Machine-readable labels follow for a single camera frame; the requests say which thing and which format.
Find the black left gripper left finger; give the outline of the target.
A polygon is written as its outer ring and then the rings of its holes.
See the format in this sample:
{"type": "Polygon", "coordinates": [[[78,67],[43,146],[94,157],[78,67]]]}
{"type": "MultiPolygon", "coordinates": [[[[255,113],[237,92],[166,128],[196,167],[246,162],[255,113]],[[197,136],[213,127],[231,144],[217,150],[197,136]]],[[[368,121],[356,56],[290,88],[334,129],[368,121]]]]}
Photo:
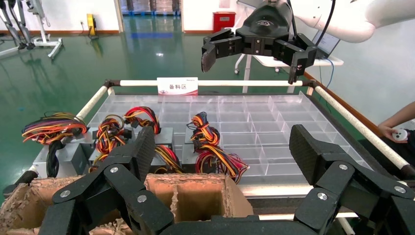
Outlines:
{"type": "Polygon", "coordinates": [[[134,234],[159,235],[174,216],[144,185],[154,156],[154,131],[143,127],[133,143],[115,148],[98,169],[55,192],[39,234],[87,235],[119,211],[134,234]]]}

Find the person hand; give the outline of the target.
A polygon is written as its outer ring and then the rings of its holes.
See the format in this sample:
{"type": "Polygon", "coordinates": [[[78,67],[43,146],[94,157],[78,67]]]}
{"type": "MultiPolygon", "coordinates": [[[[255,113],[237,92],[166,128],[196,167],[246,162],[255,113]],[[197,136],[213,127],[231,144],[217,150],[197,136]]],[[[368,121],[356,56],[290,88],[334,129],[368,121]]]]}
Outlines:
{"type": "Polygon", "coordinates": [[[378,129],[384,137],[386,137],[387,139],[395,143],[407,143],[408,142],[408,137],[405,137],[405,138],[400,137],[399,139],[395,139],[394,136],[397,136],[399,134],[399,131],[396,129],[393,129],[385,125],[379,125],[378,129]]]}

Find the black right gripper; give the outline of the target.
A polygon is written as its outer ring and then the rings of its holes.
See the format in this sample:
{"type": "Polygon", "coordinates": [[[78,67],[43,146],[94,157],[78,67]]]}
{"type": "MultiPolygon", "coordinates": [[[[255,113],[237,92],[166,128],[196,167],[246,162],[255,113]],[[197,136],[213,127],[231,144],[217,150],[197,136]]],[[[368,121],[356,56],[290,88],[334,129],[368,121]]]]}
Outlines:
{"type": "Polygon", "coordinates": [[[208,72],[219,58],[242,53],[272,56],[290,67],[288,83],[294,84],[314,65],[318,48],[302,33],[289,41],[292,19],[288,2],[262,2],[240,28],[225,28],[203,39],[202,72],[208,72]]]}

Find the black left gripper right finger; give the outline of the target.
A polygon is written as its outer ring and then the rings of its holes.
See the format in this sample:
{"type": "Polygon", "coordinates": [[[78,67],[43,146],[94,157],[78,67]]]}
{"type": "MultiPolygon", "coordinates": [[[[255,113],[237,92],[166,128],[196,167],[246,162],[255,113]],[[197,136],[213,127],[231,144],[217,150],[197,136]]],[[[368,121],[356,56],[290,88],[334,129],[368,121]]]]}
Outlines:
{"type": "Polygon", "coordinates": [[[291,128],[289,149],[313,187],[295,221],[323,235],[344,207],[360,218],[353,228],[357,235],[414,234],[415,193],[408,186],[361,166],[338,145],[313,138],[301,124],[291,128]]]}

